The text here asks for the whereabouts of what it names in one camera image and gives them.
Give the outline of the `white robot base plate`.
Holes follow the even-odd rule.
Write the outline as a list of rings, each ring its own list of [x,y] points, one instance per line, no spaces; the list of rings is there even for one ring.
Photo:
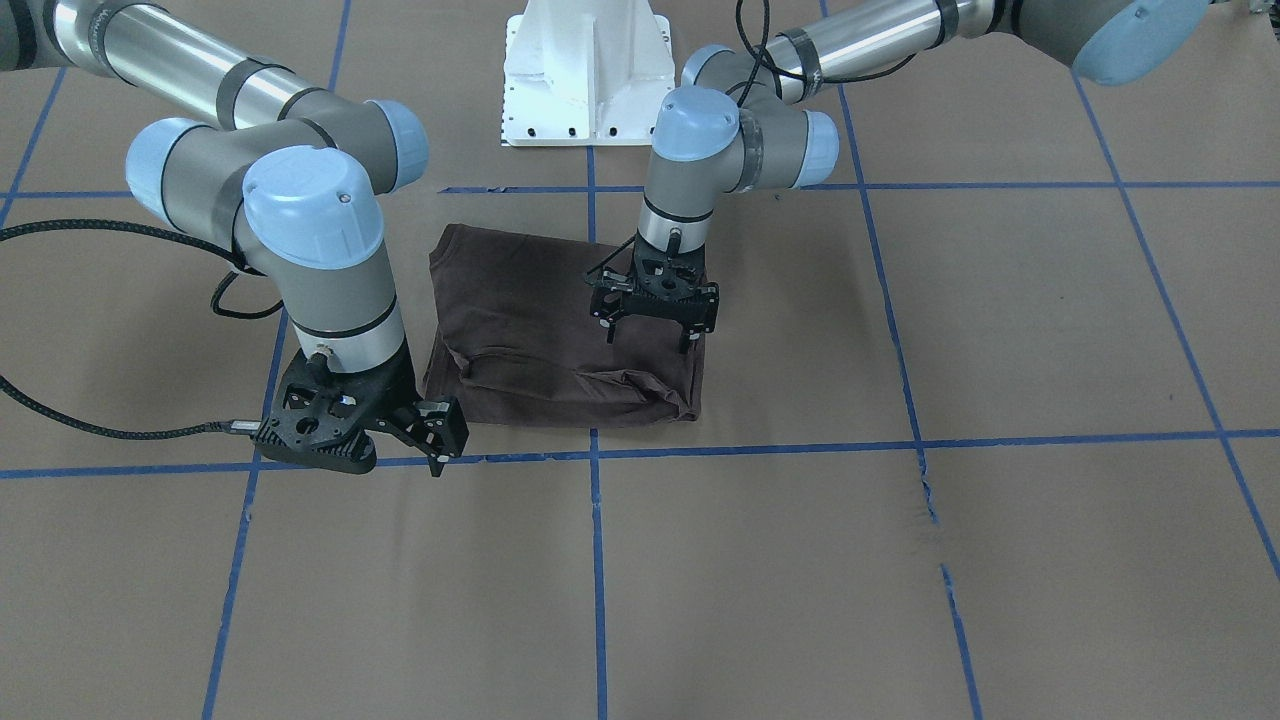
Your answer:
[[[676,86],[671,26],[650,3],[530,1],[504,40],[504,146],[650,143]]]

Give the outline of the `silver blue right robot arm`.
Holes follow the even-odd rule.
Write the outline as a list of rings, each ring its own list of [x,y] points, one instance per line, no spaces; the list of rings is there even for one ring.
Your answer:
[[[248,54],[152,1],[5,1],[5,72],[77,67],[147,90],[186,114],[132,141],[125,182],[161,227],[68,219],[3,232],[115,231],[198,249],[280,293],[300,341],[259,420],[118,430],[3,391],[64,425],[115,439],[247,436],[280,462],[371,471],[381,432],[434,477],[465,451],[457,398],[417,391],[378,197],[422,177],[420,119],[390,100],[353,102]]]

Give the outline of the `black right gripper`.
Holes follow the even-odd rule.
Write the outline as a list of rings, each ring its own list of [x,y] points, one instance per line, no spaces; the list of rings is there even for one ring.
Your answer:
[[[421,400],[410,347],[402,345],[383,364],[355,373],[333,372],[328,356],[297,351],[255,432],[255,446],[280,462],[364,474],[378,461],[371,432],[424,454],[431,477],[465,454],[470,437],[461,401]]]

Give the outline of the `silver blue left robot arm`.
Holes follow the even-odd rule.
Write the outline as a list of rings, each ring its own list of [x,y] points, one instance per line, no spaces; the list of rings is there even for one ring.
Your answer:
[[[716,328],[719,288],[705,242],[724,193],[823,183],[841,142],[826,114],[797,105],[827,88],[884,78],[954,38],[1010,35],[1102,86],[1166,61],[1204,1],[860,1],[810,24],[764,33],[741,51],[698,49],[662,100],[643,208],[617,272],[586,275],[591,314],[609,333],[628,316],[680,325],[678,350]]]

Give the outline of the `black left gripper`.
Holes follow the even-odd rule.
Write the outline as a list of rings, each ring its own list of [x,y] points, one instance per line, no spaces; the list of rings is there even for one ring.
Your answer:
[[[593,287],[591,315],[613,345],[626,316],[652,316],[681,325],[680,352],[687,354],[701,334],[716,329],[719,286],[705,275],[705,250],[671,255],[650,245],[634,245],[630,266],[618,273],[608,263],[627,246],[588,270]]]

